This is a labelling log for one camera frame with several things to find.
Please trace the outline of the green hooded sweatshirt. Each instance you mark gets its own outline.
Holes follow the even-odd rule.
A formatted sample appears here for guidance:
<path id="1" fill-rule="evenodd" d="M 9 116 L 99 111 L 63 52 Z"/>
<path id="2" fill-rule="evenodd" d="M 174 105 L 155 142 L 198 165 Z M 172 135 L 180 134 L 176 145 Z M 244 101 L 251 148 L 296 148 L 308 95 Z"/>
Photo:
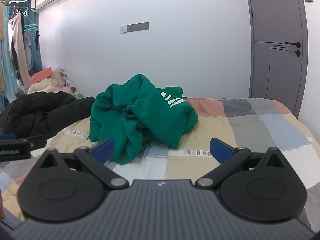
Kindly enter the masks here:
<path id="1" fill-rule="evenodd" d="M 92 142 L 112 139 L 111 161 L 128 164 L 155 141 L 177 149 L 181 137 L 197 122 L 198 115 L 184 100 L 181 87 L 158 88 L 137 74 L 97 95 L 91 108 L 89 138 Z"/>

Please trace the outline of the black puffer jacket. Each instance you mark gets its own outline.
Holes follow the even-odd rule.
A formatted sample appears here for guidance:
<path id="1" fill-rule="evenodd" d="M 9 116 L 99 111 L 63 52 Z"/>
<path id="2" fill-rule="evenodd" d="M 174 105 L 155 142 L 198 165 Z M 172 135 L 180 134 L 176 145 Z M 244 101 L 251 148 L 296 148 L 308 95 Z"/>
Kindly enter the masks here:
<path id="1" fill-rule="evenodd" d="M 64 128 L 91 116 L 95 98 L 76 99 L 66 93 L 23 95 L 1 112 L 1 133 L 17 139 L 41 135 L 49 139 Z"/>

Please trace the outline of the grey wall switch panel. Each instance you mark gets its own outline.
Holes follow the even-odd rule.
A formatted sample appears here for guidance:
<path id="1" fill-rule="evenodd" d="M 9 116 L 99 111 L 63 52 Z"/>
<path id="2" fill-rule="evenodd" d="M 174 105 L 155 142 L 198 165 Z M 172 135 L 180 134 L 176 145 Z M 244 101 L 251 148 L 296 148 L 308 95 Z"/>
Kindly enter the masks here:
<path id="1" fill-rule="evenodd" d="M 131 33 L 135 31 L 149 30 L 149 28 L 150 28 L 149 22 L 121 25 L 120 33 L 125 34 L 125 33 Z"/>

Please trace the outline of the patchwork bed sheet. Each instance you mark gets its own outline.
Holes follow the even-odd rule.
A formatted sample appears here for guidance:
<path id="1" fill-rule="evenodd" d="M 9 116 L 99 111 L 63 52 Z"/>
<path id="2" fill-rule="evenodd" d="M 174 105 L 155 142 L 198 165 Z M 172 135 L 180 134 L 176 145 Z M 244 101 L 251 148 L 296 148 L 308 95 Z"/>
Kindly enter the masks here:
<path id="1" fill-rule="evenodd" d="M 236 148 L 253 152 L 279 148 L 300 177 L 308 192 L 301 219 L 319 231 L 319 143 L 309 129 L 280 102 L 267 99 L 196 99 L 188 101 L 199 120 L 192 132 L 184 135 L 178 149 L 159 142 L 129 164 L 107 161 L 109 169 L 132 183 L 135 179 L 191 179 L 193 182 L 219 165 L 209 151 L 209 142 L 218 138 Z M 59 131 L 45 148 L 31 152 L 31 158 L 1 162 L 1 213 L 11 227 L 24 220 L 17 203 L 17 191 L 36 161 L 49 147 L 73 152 L 77 146 L 92 147 L 89 118 Z"/>

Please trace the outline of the grey bedroom door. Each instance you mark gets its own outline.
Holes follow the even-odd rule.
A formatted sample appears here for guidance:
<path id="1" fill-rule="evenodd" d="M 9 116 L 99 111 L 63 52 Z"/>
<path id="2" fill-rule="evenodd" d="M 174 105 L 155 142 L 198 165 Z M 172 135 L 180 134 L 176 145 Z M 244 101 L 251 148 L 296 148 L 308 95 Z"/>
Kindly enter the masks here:
<path id="1" fill-rule="evenodd" d="M 303 0 L 248 0 L 252 65 L 249 96 L 272 99 L 299 116 L 308 68 L 308 25 Z M 295 46 L 300 42 L 301 56 Z"/>

